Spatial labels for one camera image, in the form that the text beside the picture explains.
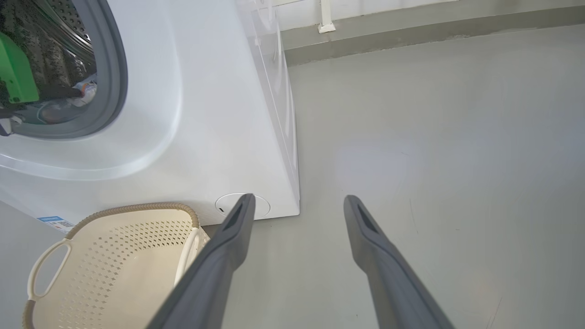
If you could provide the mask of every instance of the gray floor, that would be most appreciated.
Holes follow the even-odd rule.
[[[376,328],[359,196],[457,328],[583,328],[585,27],[293,67],[301,215],[257,221],[223,327]]]

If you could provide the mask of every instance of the washing machine drum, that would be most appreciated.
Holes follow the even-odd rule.
[[[116,118],[126,63],[106,0],[7,0],[0,14],[2,135],[76,138]]]

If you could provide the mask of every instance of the laundry basket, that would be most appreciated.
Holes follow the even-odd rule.
[[[150,203],[100,211],[77,224],[35,263],[25,329],[145,328],[209,241],[195,211]],[[42,294],[35,281],[61,246],[66,256]]]

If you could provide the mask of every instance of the green object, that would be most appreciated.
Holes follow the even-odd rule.
[[[39,100],[33,72],[25,52],[7,35],[0,32],[0,80],[6,84],[9,102],[24,103]]]

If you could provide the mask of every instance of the white pipe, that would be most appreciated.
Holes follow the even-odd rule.
[[[321,25],[319,33],[335,31],[335,26],[331,21],[331,0],[321,0]]]

